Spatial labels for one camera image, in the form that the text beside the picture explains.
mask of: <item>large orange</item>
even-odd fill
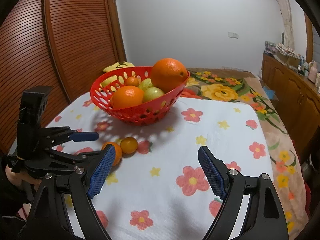
[[[122,149],[115,142],[106,142],[106,143],[104,143],[102,145],[101,150],[103,150],[108,144],[112,144],[116,148],[116,157],[115,157],[115,160],[114,160],[113,165],[112,165],[112,166],[116,166],[119,163],[119,161],[121,160],[121,158],[122,158]]]
[[[182,84],[188,77],[185,66],[173,58],[163,58],[152,68],[150,79],[154,87],[160,88],[165,93],[170,92]]]
[[[119,88],[112,96],[113,109],[141,105],[143,94],[143,90],[135,86],[124,86]]]

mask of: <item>floral tablecloth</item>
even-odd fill
[[[196,78],[190,79],[194,85]],[[237,92],[222,85],[220,88],[216,95],[236,99]],[[211,97],[211,88],[202,89]],[[255,177],[265,172],[273,179],[258,117],[243,103],[179,98],[160,122],[136,127],[100,110],[87,93],[64,109],[50,126],[99,133],[97,141],[68,142],[56,147],[75,155],[99,150],[107,141],[120,142],[127,136],[137,139],[137,152],[124,156],[112,168],[100,194],[92,200],[114,240],[203,239],[221,207],[221,199],[212,192],[198,162],[197,152],[202,145],[207,145],[228,168]],[[65,195],[65,200],[73,231],[83,237],[70,196]],[[249,196],[244,196],[230,239],[239,235],[248,201]]]
[[[249,72],[230,69],[189,71],[191,76],[183,97],[243,102],[255,110],[267,141],[274,185],[285,212],[289,236],[294,239],[308,222],[301,167],[292,141],[259,80]]]

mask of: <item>white curtain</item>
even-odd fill
[[[289,0],[277,0],[283,23],[284,23],[284,45],[294,49],[294,38],[292,28],[292,15]]]

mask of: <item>red plastic basket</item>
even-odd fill
[[[130,67],[120,68],[100,76],[92,85],[90,90],[90,97],[92,102],[103,111],[107,112],[111,116],[133,125],[148,125],[158,122],[162,119],[170,107],[175,103],[178,97],[181,95],[182,90],[187,84],[190,73],[188,72],[188,78],[181,85],[166,93],[165,95],[156,98],[152,101],[143,103],[139,106],[113,109],[110,106],[110,98],[112,94],[124,86],[124,80],[128,77],[135,76],[143,81],[150,77],[152,67]],[[109,77],[116,75],[117,80],[110,83],[104,88],[100,87],[100,84]]]

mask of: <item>silver bolt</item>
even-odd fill
[[[230,174],[233,175],[233,176],[236,176],[238,174],[238,171],[235,170],[235,169],[231,169],[229,170]]]
[[[45,176],[44,176],[46,179],[50,179],[52,177],[52,173],[47,173]]]
[[[266,173],[262,173],[261,177],[262,177],[263,179],[269,179],[269,175],[266,174]]]
[[[84,168],[78,168],[78,169],[76,169],[76,173],[78,173],[78,174],[84,173]]]

